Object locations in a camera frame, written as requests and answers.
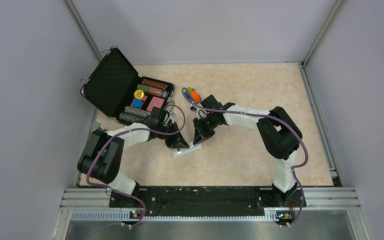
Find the white remote control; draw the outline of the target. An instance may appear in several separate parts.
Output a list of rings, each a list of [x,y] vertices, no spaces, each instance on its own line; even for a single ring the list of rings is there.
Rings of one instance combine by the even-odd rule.
[[[186,154],[192,153],[194,151],[200,150],[202,148],[202,144],[193,144],[193,142],[189,143],[189,148],[174,148],[171,150],[171,155],[174,158],[179,158],[181,156],[184,156]]]

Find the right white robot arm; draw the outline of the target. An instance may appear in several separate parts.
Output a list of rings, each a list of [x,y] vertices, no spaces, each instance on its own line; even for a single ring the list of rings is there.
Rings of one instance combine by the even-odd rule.
[[[193,106],[197,114],[193,119],[194,145],[211,138],[221,125],[259,132],[267,152],[275,159],[273,200],[279,206],[287,206],[298,187],[293,164],[303,135],[285,109],[277,106],[272,110],[257,110],[232,102],[221,104],[213,95]]]

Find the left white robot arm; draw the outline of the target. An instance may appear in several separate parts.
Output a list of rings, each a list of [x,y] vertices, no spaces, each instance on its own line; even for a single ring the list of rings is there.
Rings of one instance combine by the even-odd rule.
[[[121,194],[129,207],[140,202],[139,184],[120,170],[123,151],[153,139],[162,139],[168,149],[188,149],[181,127],[167,110],[154,107],[141,122],[113,131],[94,130],[78,160],[77,170]]]

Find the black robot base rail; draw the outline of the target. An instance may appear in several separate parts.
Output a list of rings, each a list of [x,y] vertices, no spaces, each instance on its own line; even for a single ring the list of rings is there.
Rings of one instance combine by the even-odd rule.
[[[111,193],[111,208],[145,208],[147,217],[262,217],[270,208],[306,207],[302,190],[272,186],[141,186],[131,197]]]

